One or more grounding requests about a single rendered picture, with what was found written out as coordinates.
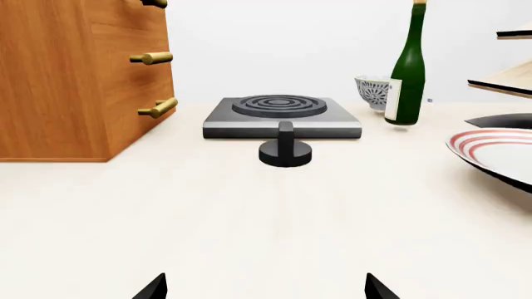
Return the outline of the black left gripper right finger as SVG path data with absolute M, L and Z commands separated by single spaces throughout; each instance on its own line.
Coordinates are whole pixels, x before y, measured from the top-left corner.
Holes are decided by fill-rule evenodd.
M 367 273 L 365 281 L 366 299 L 400 299 L 371 273 Z

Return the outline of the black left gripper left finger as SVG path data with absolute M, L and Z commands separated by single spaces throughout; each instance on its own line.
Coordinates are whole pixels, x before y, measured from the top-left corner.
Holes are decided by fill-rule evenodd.
M 165 273 L 161 273 L 147 286 L 141 289 L 132 299 L 166 299 L 167 283 Z

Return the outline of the black stove knob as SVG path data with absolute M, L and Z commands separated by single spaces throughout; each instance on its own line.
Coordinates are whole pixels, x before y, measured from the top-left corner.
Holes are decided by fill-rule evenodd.
M 278 124 L 277 139 L 259 146 L 259 160 L 269 166 L 294 168 L 308 164 L 312 158 L 311 146 L 295 139 L 291 121 L 281 121 Z

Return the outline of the grey single-burner stove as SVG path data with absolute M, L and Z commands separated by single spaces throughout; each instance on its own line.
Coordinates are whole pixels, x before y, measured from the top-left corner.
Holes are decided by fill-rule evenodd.
M 361 122 L 329 98 L 261 95 L 224 98 L 203 123 L 205 139 L 275 139 L 288 121 L 297 139 L 360 139 Z

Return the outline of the red striped white plate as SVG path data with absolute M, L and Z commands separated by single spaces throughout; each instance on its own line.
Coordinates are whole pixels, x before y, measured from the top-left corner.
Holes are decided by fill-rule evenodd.
M 532 194 L 532 130 L 484 128 L 461 131 L 447 148 L 467 164 Z

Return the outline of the patterned white blue bowl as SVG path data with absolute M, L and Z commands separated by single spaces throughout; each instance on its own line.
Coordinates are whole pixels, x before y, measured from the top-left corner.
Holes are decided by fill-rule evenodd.
M 390 76 L 356 76 L 360 97 L 375 111 L 385 111 Z

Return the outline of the black plate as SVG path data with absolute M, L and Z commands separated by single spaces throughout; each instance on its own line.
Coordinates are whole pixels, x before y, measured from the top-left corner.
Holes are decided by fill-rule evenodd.
M 532 114 L 502 114 L 483 116 L 465 121 L 479 128 L 504 128 L 532 130 Z

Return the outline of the green wine bottle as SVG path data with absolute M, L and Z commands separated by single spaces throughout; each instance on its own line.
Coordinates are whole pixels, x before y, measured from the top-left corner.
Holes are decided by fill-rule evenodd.
M 406 43 L 392 70 L 388 84 L 385 121 L 399 126 L 417 123 L 426 83 L 425 62 L 421 49 L 427 0 L 413 0 Z

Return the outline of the wooden drawer cabinet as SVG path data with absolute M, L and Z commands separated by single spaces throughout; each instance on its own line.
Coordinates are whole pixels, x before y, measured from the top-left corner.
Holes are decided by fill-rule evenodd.
M 140 0 L 0 0 L 0 162 L 105 162 L 174 114 L 165 9 Z

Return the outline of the light wooden shelf board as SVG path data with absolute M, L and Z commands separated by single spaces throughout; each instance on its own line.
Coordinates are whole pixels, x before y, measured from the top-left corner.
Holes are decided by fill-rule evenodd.
M 532 60 L 485 79 L 468 80 L 471 87 L 532 99 Z

